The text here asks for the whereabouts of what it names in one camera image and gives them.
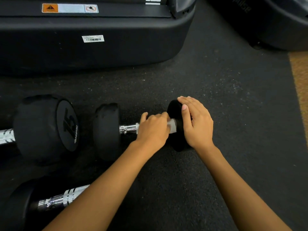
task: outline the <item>dumbbell handle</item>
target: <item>dumbbell handle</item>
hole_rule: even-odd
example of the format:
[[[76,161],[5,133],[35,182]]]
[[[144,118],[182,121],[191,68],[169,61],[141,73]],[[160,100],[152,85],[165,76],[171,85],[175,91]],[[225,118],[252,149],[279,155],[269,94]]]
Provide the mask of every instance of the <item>dumbbell handle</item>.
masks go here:
[[[15,136],[13,129],[0,131],[0,145],[14,143],[14,142],[15,142]]]
[[[76,187],[66,190],[64,194],[60,194],[48,199],[33,202],[30,205],[30,210],[37,210],[39,212],[49,211],[55,208],[65,208],[73,202],[89,185]]]
[[[170,125],[170,134],[175,133],[176,132],[176,121],[175,119],[171,119],[170,121],[167,122],[168,125]],[[128,125],[128,126],[120,126],[119,127],[119,131],[120,134],[127,134],[127,133],[134,133],[134,134],[138,134],[138,130],[139,130],[139,123],[136,123],[134,125]]]

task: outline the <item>right hand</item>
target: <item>right hand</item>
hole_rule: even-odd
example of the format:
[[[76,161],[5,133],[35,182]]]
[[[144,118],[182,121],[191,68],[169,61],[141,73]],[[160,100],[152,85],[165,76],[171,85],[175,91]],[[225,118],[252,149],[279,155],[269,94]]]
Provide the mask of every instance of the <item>right hand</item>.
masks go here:
[[[187,143],[195,150],[213,147],[213,120],[208,110],[195,98],[181,96],[177,100],[182,104]]]

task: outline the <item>left hand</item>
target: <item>left hand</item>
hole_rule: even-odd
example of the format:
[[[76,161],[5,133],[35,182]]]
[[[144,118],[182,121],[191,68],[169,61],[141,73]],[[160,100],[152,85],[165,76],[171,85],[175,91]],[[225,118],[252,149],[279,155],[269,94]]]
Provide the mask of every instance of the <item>left hand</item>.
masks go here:
[[[170,126],[167,122],[170,120],[167,112],[151,115],[147,119],[148,113],[141,116],[140,126],[137,135],[137,142],[151,147],[153,153],[162,148],[170,133]]]

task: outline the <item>dumbbell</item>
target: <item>dumbbell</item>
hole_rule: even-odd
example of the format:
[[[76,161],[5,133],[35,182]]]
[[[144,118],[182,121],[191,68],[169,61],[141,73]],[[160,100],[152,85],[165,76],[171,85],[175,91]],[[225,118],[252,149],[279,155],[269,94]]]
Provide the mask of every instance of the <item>dumbbell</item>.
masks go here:
[[[16,142],[24,158],[50,165],[76,150],[78,127],[67,99],[51,94],[27,97],[17,107],[13,129],[0,131],[0,145]]]
[[[180,152],[189,148],[184,136],[182,104],[177,100],[170,102],[167,113],[171,127],[167,142],[174,150]],[[118,104],[102,104],[95,111],[93,120],[93,139],[98,155],[105,161],[115,161],[120,156],[120,136],[122,134],[138,134],[139,123],[120,125],[120,109]]]
[[[58,178],[43,177],[18,186],[2,207],[1,230],[42,230],[89,186],[64,189],[61,192],[58,188],[51,188],[51,184],[61,183]],[[50,193],[56,193],[56,196],[44,197]]]

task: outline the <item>gym equipment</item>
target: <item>gym equipment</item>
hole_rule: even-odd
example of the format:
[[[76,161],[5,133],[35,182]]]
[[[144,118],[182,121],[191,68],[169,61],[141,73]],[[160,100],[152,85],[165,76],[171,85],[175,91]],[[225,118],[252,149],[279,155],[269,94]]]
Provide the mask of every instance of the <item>gym equipment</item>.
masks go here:
[[[18,186],[2,207],[1,230],[21,231],[26,229],[27,222],[31,226],[29,230],[33,230],[33,226],[41,225],[33,224],[39,223],[38,217],[40,213],[53,211],[55,214],[58,214],[61,209],[68,206],[89,186],[85,185],[63,190],[64,192],[62,194],[42,198],[50,190],[49,183],[50,179],[43,177],[30,180]]]
[[[308,50],[308,0],[209,0],[252,46]]]
[[[132,66],[181,50],[196,0],[0,0],[0,74]]]
[[[182,104],[177,100],[170,102],[167,113],[171,120],[168,124],[171,127],[168,143],[176,151],[183,151],[188,148],[184,136]],[[138,134],[139,123],[132,125],[120,125],[120,109],[118,104],[102,104],[95,111],[93,120],[93,138],[100,158],[105,161],[115,161],[120,156],[121,134]]]
[[[59,161],[76,150],[78,120],[72,104],[58,95],[27,97],[18,105],[13,129],[0,131],[0,145],[16,142],[24,158],[38,165]]]

